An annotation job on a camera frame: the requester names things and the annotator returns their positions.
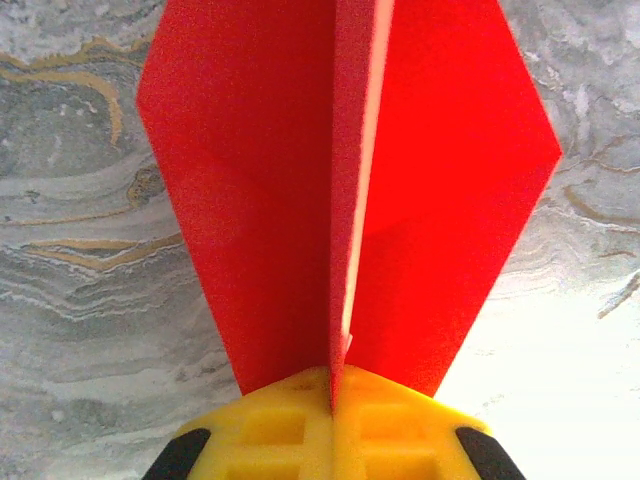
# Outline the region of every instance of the black tab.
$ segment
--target black tab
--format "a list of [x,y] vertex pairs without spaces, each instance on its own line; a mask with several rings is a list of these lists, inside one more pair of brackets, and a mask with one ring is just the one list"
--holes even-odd
[[211,432],[196,428],[171,440],[142,480],[187,480]]
[[482,480],[526,480],[495,438],[471,427],[457,428],[456,436]]

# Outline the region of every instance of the marbled surface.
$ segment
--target marbled surface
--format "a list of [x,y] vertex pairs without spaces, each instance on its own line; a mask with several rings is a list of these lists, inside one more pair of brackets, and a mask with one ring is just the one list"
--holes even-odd
[[[566,155],[438,397],[640,478],[640,0],[502,4]],[[238,394],[134,108],[162,7],[0,3],[0,479],[139,478]]]

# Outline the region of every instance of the rectangular slot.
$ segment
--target rectangular slot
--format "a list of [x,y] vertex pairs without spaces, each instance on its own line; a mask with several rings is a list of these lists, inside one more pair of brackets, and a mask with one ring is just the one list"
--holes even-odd
[[365,462],[366,480],[439,480],[438,466],[428,453],[389,452]]
[[229,468],[227,480],[298,480],[300,466],[295,464],[247,464]]
[[270,409],[252,413],[242,432],[244,445],[300,445],[305,415],[299,410]]
[[360,413],[360,438],[373,442],[423,440],[420,417],[404,405],[368,405]]

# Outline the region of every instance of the white marble pattern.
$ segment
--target white marble pattern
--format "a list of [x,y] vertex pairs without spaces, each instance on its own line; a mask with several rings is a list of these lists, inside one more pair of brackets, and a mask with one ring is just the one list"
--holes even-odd
[[[640,0],[502,5],[566,156],[438,398],[639,478]],[[133,104],[162,7],[0,3],[0,479],[139,478],[238,394]]]

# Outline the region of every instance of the red fin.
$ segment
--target red fin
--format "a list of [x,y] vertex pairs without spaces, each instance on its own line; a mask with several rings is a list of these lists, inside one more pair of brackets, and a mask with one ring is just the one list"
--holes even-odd
[[348,363],[433,395],[559,156],[496,0],[397,2]]
[[335,404],[349,343],[393,0],[336,2],[329,368]]
[[243,392],[327,364],[332,2],[170,0],[138,105]]

